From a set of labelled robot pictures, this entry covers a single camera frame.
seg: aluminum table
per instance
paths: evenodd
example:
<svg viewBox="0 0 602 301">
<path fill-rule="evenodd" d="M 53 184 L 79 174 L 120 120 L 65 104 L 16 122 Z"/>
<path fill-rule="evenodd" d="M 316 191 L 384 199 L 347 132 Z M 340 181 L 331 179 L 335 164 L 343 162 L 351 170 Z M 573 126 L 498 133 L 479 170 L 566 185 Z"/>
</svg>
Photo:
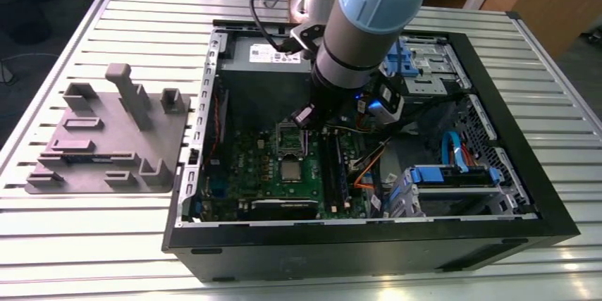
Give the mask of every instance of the aluminum table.
<svg viewBox="0 0 602 301">
<path fill-rule="evenodd" d="M 25 193 L 25 177 L 65 109 L 61 93 L 68 83 L 89 82 L 96 90 L 115 92 L 104 80 L 105 66 L 128 63 L 132 79 L 147 92 L 176 87 L 197 95 L 212 20 L 250 20 L 247 4 L 247 0 L 93 0 L 0 152 L 0 297 L 601 298 L 602 124 L 524 24 L 504 13 L 423 8 L 407 28 L 467 34 L 581 229 L 582 235 L 555 247 L 522 252 L 474 272 L 200 283 L 176 258 L 160 251 L 169 193 Z M 287 20 L 284 3 L 258 12 L 263 20 Z"/>
</svg>

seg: blue tab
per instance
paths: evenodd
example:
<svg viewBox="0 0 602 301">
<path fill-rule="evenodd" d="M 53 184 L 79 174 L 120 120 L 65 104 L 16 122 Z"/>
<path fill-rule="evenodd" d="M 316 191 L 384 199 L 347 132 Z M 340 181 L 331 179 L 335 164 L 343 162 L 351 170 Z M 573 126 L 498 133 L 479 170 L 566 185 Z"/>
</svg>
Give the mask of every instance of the blue tab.
<svg viewBox="0 0 602 301">
<path fill-rule="evenodd" d="M 443 173 L 438 167 L 418 167 L 420 172 L 422 181 L 426 183 L 442 183 Z"/>
<path fill-rule="evenodd" d="M 488 174 L 491 176 L 491 180 L 494 184 L 499 184 L 499 182 L 502 181 L 502 179 L 499 178 L 499 172 L 496 168 L 488 167 Z"/>
<path fill-rule="evenodd" d="M 387 64 L 387 75 L 392 76 L 396 74 L 396 70 L 399 69 L 399 55 L 402 57 L 402 76 L 403 77 L 418 77 L 420 71 L 412 65 L 412 52 L 406 48 L 406 43 L 402 39 L 399 39 L 399 45 L 402 47 L 400 53 L 396 53 L 396 44 L 391 46 L 387 52 L 387 58 L 384 59 L 384 63 Z"/>
<path fill-rule="evenodd" d="M 391 194 L 388 196 L 388 201 L 394 201 L 395 197 L 399 195 L 400 192 L 402 192 L 402 187 L 396 186 L 395 190 L 391 192 Z"/>
<path fill-rule="evenodd" d="M 420 173 L 418 172 L 416 168 L 410 169 L 410 175 L 412 176 L 414 183 L 419 183 L 422 181 Z"/>
</svg>

